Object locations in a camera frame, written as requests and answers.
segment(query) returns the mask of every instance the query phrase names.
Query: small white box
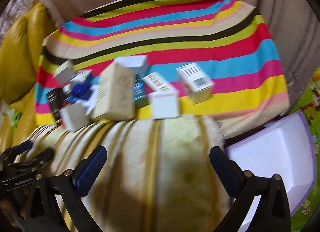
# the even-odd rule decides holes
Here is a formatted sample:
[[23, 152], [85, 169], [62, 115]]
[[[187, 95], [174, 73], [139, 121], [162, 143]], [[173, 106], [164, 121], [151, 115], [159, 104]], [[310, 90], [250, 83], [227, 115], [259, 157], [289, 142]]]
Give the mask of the small white box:
[[153, 119], [168, 119], [180, 116], [177, 91], [156, 91], [148, 95]]
[[150, 73], [146, 77], [142, 78], [142, 80], [153, 90], [153, 91], [174, 91], [176, 90], [174, 86], [167, 82], [165, 78], [163, 78], [156, 71]]
[[85, 115], [86, 111], [81, 103], [68, 104], [60, 109], [59, 113], [66, 130], [75, 132], [90, 124], [89, 118]]
[[[309, 195], [316, 180], [316, 156], [308, 124], [301, 111], [225, 149], [230, 160], [255, 176], [280, 174], [291, 216]], [[256, 196], [238, 232], [247, 231], [261, 196]]]
[[195, 62], [180, 66], [177, 69], [179, 81], [188, 93], [193, 104], [209, 98], [214, 82]]
[[75, 77], [76, 73], [73, 70], [73, 63], [71, 60], [67, 60], [62, 65], [60, 65], [54, 72], [54, 78], [63, 85], [69, 82], [73, 77]]
[[122, 56], [117, 57], [115, 61], [121, 66], [131, 69], [139, 79], [142, 79], [149, 69], [147, 57], [147, 55]]

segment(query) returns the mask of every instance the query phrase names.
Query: white box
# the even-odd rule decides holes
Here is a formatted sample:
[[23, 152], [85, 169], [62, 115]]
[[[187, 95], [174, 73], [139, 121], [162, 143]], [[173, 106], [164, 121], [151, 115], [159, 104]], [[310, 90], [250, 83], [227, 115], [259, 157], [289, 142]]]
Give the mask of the white box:
[[134, 117], [133, 85], [135, 74], [116, 62], [112, 62], [100, 74], [96, 106], [92, 118], [128, 120]]
[[180, 116], [177, 91], [156, 91], [148, 95], [153, 119], [168, 119]]
[[156, 71], [150, 73], [146, 77], [142, 78], [142, 80], [147, 84], [153, 91], [174, 91], [176, 90], [173, 85], [167, 82], [165, 78], [163, 78]]
[[76, 73], [73, 70], [73, 62], [71, 60], [67, 60], [55, 70], [53, 77], [63, 85], [69, 82], [73, 77], [75, 77], [75, 75]]
[[89, 118], [85, 115], [86, 111], [81, 103], [68, 104], [60, 109], [59, 113], [66, 130], [75, 132], [90, 124]]
[[122, 56], [117, 57], [115, 61], [123, 67], [133, 70], [133, 72], [138, 75], [139, 79], [142, 79], [147, 75], [149, 69], [147, 57], [147, 55]]
[[180, 66], [177, 69], [179, 81], [188, 93], [193, 104], [209, 98], [214, 82], [195, 62]]
[[[316, 157], [308, 124], [301, 111], [225, 149], [230, 160], [255, 176], [280, 174], [288, 195], [291, 216], [309, 195], [316, 180]], [[239, 229], [246, 231], [257, 209], [256, 196]]]

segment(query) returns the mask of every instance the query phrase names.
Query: screw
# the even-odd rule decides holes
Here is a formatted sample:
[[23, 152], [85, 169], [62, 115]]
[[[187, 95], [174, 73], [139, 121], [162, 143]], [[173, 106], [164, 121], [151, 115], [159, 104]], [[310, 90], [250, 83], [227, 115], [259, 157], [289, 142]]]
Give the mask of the screw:
[[250, 171], [244, 171], [243, 173], [247, 177], [251, 177], [252, 176], [252, 172], [250, 172]]
[[41, 179], [42, 178], [42, 174], [37, 174], [36, 175], [36, 179]]
[[275, 178], [276, 180], [281, 180], [281, 176], [280, 176], [279, 174], [275, 174], [275, 175], [274, 175], [274, 178]]
[[65, 170], [65, 171], [63, 172], [63, 174], [64, 174], [65, 176], [69, 176], [70, 174], [72, 174], [72, 170], [71, 170], [71, 169]]

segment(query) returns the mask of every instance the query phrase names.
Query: striped blanket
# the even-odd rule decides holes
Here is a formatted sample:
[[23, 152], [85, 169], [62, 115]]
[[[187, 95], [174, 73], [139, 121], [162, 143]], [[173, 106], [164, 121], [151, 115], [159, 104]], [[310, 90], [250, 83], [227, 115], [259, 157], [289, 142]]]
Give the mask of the striped blanket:
[[[249, 129], [284, 112], [288, 95], [279, 55], [258, 10], [238, 0], [119, 0], [67, 22], [43, 43], [36, 84], [37, 123], [53, 123], [46, 93], [58, 87], [66, 59], [99, 74], [118, 56], [148, 55], [180, 92], [181, 113], [244, 118]], [[175, 69], [189, 62], [215, 82], [208, 100], [193, 105]], [[150, 106], [138, 119], [150, 117]]]

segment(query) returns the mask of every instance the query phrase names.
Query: red stripe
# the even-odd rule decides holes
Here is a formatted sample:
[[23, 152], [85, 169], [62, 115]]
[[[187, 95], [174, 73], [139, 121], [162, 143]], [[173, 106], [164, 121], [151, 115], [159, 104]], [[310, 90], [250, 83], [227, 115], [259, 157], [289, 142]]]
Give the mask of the red stripe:
[[[268, 27], [265, 24], [259, 24], [257, 30], [250, 37], [239, 40], [226, 46], [218, 46], [213, 48], [195, 48], [195, 49], [172, 49], [164, 51], [152, 51], [144, 53], [148, 55], [150, 65], [165, 64], [174, 62], [199, 62], [216, 60], [222, 61], [229, 58], [240, 57], [254, 53], [260, 43], [265, 39], [271, 39]], [[98, 76], [113, 60], [97, 63], [86, 67], [91, 69], [94, 76]], [[39, 67], [38, 82], [42, 87], [54, 88], [59, 87], [57, 81], [52, 74], [47, 73]]]
[[222, 1], [223, 0], [203, 0], [185, 4], [161, 6], [156, 8], [129, 12], [109, 19], [102, 19], [96, 22], [91, 22], [84, 18], [75, 18], [71, 21], [84, 27], [112, 27], [118, 24], [127, 23], [138, 19], [151, 18], [177, 12], [205, 9]]

